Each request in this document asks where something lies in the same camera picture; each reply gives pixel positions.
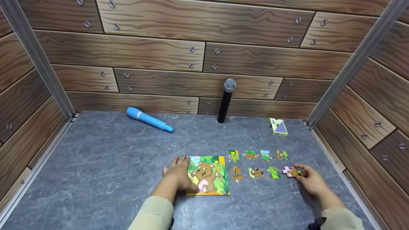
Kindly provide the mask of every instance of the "left hand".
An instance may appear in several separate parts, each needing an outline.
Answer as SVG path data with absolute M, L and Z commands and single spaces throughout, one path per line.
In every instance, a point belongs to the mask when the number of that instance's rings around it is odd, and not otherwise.
M 175 156 L 172 160 L 171 167 L 163 167 L 163 180 L 173 181 L 179 190 L 189 190 L 198 192 L 199 188 L 195 185 L 187 175 L 190 157 L 182 154 L 180 158 Z

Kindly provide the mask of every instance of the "hand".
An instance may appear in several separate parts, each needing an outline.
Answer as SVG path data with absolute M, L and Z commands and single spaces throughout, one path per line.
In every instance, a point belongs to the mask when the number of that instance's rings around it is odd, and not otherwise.
M 182 154 L 180 158 L 175 156 L 169 169 L 166 166 L 163 167 L 162 180 L 169 180 L 175 183 L 179 190 L 189 190 L 192 192 L 197 192 L 199 190 L 198 186 L 195 185 L 187 175 L 189 163 L 190 157 L 186 158 L 185 154 Z
M 321 194 L 331 191 L 319 172 L 312 167 L 303 164 L 295 164 L 294 167 L 303 169 L 301 176 L 297 176 L 297 180 L 304 185 L 307 192 L 311 195 L 320 196 Z

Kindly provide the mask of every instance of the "small box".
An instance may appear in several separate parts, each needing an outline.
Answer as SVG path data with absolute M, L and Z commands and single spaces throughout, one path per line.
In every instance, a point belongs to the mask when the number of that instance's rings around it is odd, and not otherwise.
M 269 118 L 271 132 L 274 135 L 280 135 L 286 137 L 288 135 L 287 128 L 285 127 L 282 119 Z

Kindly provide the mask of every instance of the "microphone grille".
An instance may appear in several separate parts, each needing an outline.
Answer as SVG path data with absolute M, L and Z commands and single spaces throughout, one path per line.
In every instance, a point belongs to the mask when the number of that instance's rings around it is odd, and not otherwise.
M 226 92 L 233 92 L 233 90 L 236 88 L 236 85 L 236 81 L 231 78 L 227 79 L 223 84 Z

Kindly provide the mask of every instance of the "toy microphone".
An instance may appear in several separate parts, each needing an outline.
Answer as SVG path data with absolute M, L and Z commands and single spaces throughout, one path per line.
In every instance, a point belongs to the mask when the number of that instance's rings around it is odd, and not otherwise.
M 224 123 L 226 119 L 227 110 L 229 109 L 231 95 L 233 94 L 233 90 L 236 88 L 236 82 L 229 78 L 227 79 L 223 86 L 225 88 L 225 92 L 223 93 L 222 103 L 220 104 L 219 116 L 217 117 L 217 121 L 219 123 Z
M 139 119 L 141 121 L 144 121 L 148 124 L 151 124 L 153 126 L 156 126 L 162 130 L 166 130 L 169 132 L 173 132 L 173 127 L 170 127 L 168 124 L 166 124 L 165 122 L 158 120 L 154 117 L 149 116 L 148 114 L 140 111 L 137 108 L 134 107 L 129 107 L 126 110 L 126 114 L 128 114 L 130 117 L 135 118 L 135 119 Z

